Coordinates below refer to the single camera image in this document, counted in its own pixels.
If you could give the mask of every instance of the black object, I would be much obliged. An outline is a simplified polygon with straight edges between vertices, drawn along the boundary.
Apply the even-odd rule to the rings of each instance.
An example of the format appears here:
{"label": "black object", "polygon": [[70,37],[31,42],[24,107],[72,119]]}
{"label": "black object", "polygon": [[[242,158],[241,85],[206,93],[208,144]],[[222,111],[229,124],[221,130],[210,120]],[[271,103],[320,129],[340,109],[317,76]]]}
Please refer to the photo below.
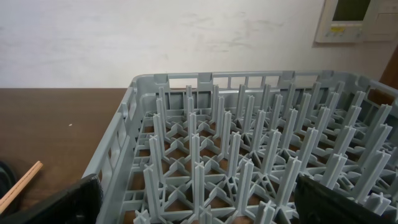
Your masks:
{"label": "black object", "polygon": [[[15,172],[11,169],[11,167],[5,162],[0,161],[0,198],[3,198],[3,196],[5,196],[5,194],[12,188],[12,186],[17,183],[17,181],[17,175],[15,175]],[[8,205],[5,211],[0,214],[0,219],[18,211],[20,202],[21,196],[18,195]]]}
{"label": "black object", "polygon": [[305,176],[298,177],[294,204],[301,224],[392,223]]}
{"label": "black object", "polygon": [[1,224],[90,224],[95,223],[102,204],[102,189],[96,174],[88,175],[69,189],[58,192],[0,220]]}

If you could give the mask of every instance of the chopstick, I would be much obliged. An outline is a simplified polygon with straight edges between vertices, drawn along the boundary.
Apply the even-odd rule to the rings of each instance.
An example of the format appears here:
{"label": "chopstick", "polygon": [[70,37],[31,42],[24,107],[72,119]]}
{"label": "chopstick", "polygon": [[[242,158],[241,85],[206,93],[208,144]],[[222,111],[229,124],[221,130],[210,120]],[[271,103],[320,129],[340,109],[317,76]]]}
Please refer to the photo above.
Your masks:
{"label": "chopstick", "polygon": [[32,168],[0,199],[0,214],[8,207],[8,205],[18,196],[22,189],[32,180],[34,175],[42,168],[43,163],[37,161]]}

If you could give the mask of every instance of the gray plastic dish rack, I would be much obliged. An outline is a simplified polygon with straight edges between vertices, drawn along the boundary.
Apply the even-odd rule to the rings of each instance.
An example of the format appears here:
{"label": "gray plastic dish rack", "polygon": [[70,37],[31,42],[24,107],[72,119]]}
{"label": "gray plastic dish rack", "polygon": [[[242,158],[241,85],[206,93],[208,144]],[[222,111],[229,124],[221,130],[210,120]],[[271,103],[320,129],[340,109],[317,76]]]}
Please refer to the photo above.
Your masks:
{"label": "gray plastic dish rack", "polygon": [[298,175],[398,223],[397,96],[334,71],[135,77],[83,175],[97,223],[296,223]]}

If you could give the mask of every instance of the control panel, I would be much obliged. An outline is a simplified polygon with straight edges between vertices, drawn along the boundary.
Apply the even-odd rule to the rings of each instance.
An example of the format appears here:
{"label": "control panel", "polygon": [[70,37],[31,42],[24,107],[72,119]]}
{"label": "control panel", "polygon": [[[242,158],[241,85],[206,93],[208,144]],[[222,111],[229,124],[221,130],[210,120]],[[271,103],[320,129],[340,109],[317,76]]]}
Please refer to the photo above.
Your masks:
{"label": "control panel", "polygon": [[398,33],[398,0],[325,0],[315,41],[389,41]]}

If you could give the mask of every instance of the white wall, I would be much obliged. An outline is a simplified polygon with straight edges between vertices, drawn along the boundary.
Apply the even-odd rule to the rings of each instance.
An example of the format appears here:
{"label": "white wall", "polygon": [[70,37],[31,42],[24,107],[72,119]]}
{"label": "white wall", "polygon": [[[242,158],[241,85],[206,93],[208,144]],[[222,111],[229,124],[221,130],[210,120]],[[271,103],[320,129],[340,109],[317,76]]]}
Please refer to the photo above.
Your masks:
{"label": "white wall", "polygon": [[313,47],[322,0],[1,0],[0,87],[126,87],[238,70],[378,79],[395,42]]}

